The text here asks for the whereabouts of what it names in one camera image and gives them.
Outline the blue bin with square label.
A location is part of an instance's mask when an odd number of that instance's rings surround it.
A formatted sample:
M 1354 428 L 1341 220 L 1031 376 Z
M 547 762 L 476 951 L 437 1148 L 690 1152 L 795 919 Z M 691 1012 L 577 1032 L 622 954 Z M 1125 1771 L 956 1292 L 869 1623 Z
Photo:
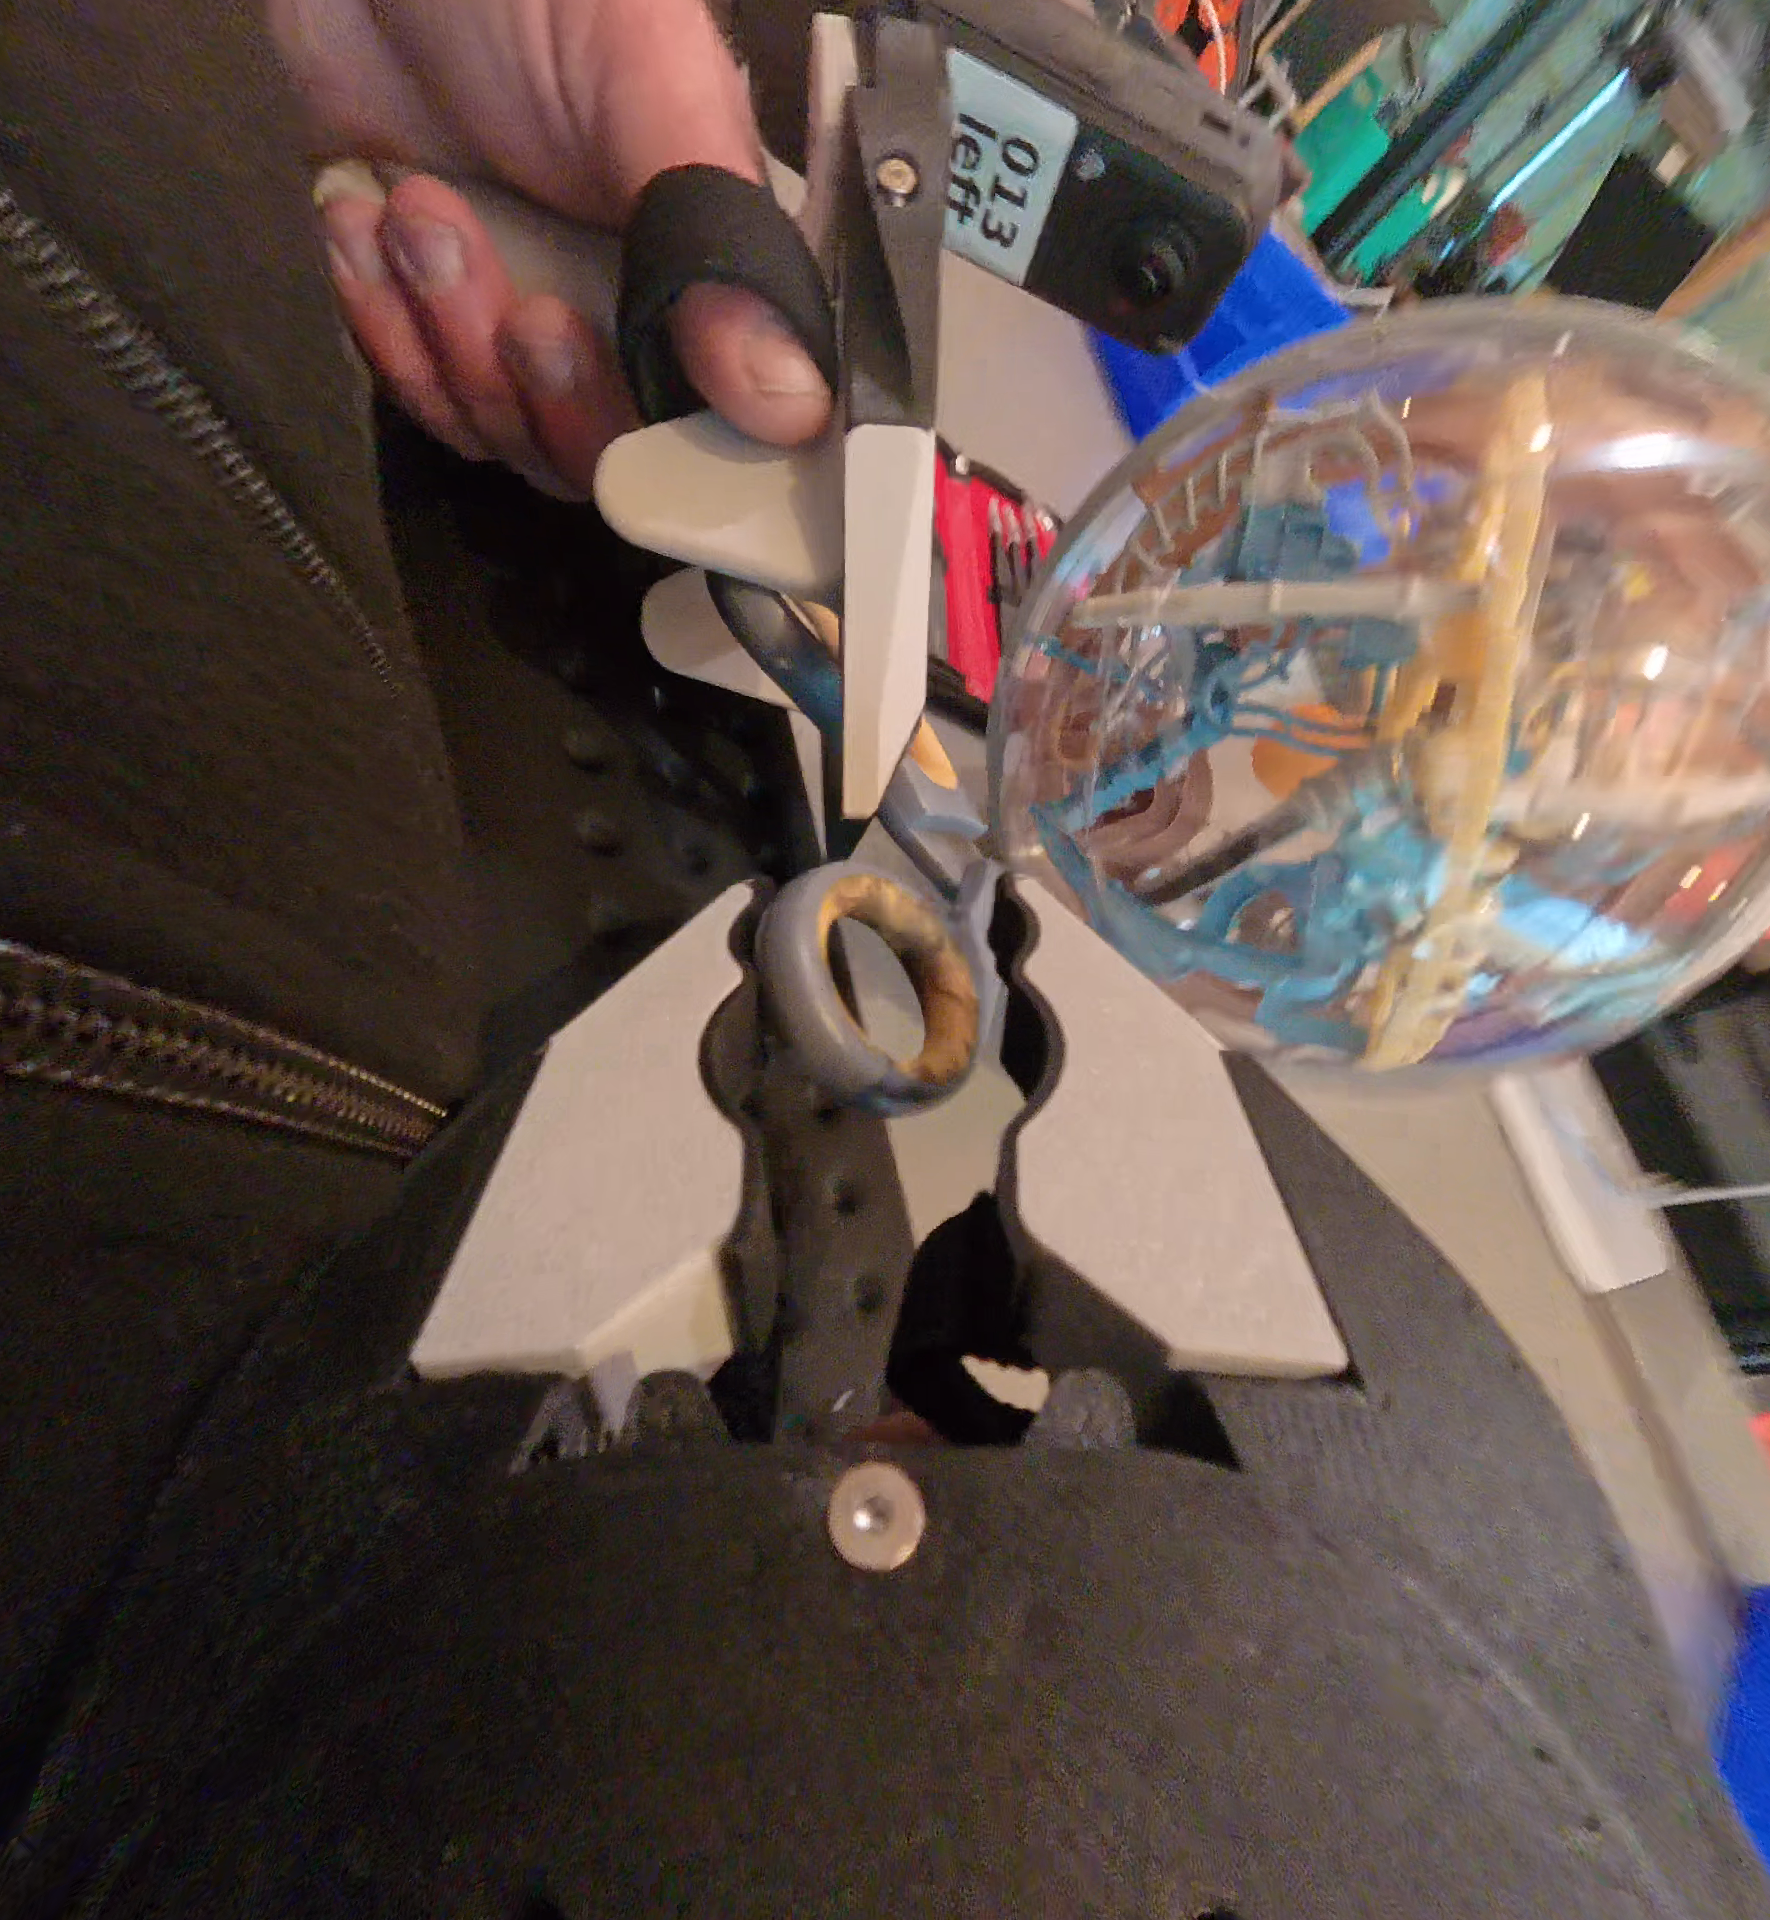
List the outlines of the blue bin with square label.
M 1325 267 L 1268 230 L 1186 349 L 1143 351 L 1089 331 L 1089 351 L 1123 428 L 1140 441 L 1193 398 L 1348 321 L 1354 307 L 1334 296 Z

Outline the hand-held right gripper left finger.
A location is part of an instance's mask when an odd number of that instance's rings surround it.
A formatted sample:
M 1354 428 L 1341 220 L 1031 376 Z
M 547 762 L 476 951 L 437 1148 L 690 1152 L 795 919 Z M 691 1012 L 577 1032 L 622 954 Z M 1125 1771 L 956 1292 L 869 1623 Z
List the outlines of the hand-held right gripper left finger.
M 727 886 L 556 1030 L 411 1355 L 422 1379 L 713 1379 L 732 1355 L 724 1245 L 743 1141 L 702 1079 L 743 985 Z

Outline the white document stand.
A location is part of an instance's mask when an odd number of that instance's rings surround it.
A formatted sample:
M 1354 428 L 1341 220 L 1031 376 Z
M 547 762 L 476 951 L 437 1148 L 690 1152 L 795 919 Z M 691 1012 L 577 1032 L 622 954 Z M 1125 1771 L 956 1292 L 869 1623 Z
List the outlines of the white document stand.
M 1504 1073 L 1489 1103 L 1580 1292 L 1603 1299 L 1671 1265 L 1648 1177 L 1590 1064 Z

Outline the black perforated pad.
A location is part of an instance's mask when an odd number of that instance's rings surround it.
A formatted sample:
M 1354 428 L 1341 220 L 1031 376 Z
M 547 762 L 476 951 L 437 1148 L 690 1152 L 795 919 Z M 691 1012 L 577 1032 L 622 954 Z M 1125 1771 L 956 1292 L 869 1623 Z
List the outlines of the black perforated pad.
M 730 932 L 743 985 L 702 1041 L 705 1093 L 743 1141 L 724 1399 L 754 1432 L 852 1432 L 883 1401 L 910 1226 L 885 1124 L 808 1082 L 751 980 L 754 909 L 821 857 L 801 724 L 736 693 L 674 688 L 641 652 L 559 643 L 547 669 L 568 704 L 548 766 L 577 781 L 548 840 L 570 857 L 570 921 L 523 1015 L 548 1043 L 727 886 L 754 886 Z

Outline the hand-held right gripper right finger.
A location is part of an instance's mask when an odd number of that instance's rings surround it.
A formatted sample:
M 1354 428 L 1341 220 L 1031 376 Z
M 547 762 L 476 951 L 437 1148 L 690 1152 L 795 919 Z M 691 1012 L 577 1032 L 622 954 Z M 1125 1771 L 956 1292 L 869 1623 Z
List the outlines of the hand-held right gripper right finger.
M 1045 1087 L 1015 1124 L 1015 1226 L 1183 1376 L 1339 1379 L 1348 1350 L 1224 1049 L 1040 882 L 1015 965 Z

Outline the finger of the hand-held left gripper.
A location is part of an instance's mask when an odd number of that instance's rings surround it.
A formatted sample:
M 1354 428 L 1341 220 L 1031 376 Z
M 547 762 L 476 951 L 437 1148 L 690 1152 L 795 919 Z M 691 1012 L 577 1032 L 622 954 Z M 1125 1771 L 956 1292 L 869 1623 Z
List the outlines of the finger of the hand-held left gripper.
M 840 819 L 873 819 L 926 710 L 935 432 L 855 426 L 840 497 Z

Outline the red tweezers case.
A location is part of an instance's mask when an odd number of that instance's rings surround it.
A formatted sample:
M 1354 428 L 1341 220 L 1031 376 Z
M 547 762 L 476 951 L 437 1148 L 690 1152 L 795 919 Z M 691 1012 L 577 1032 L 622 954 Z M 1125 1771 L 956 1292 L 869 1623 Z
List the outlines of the red tweezers case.
M 1015 617 L 1056 530 L 1042 500 L 935 441 L 928 693 L 972 724 L 986 717 Z

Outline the person's left hand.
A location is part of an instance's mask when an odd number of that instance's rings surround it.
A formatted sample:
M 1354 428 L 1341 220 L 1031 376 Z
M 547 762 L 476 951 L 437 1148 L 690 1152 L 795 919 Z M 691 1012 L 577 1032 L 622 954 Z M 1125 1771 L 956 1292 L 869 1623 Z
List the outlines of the person's left hand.
M 705 5 L 264 5 L 322 162 L 389 167 L 320 199 L 326 276 L 367 372 L 430 438 L 588 497 L 636 428 L 584 312 L 523 296 L 457 180 L 618 232 L 665 170 L 764 184 L 747 78 Z

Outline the grey scissors with yellow lining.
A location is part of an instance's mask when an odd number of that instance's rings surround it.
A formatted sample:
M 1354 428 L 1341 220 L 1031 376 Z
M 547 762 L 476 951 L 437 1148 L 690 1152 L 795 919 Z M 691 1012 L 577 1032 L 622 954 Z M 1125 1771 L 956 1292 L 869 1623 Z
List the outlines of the grey scissors with yellow lining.
M 917 724 L 873 826 L 910 877 L 855 861 L 863 829 L 830 829 L 829 857 L 785 882 L 754 927 L 761 1007 L 780 1043 L 833 1103 L 906 1116 L 956 1093 L 1007 1015 L 1007 961 L 993 943 L 1001 865 L 986 823 L 945 749 Z M 891 1056 L 848 1008 L 833 966 L 840 927 L 869 930 L 896 961 L 921 1012 L 921 1049 Z

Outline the clear maze puzzle ball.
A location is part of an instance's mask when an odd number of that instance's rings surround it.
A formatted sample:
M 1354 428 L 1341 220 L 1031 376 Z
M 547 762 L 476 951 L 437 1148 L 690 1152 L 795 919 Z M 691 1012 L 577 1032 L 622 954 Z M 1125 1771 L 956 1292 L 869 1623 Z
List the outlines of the clear maze puzzle ball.
M 1256 361 L 1065 527 L 986 787 L 1007 871 L 1240 1056 L 1634 1036 L 1770 932 L 1770 380 L 1580 298 Z

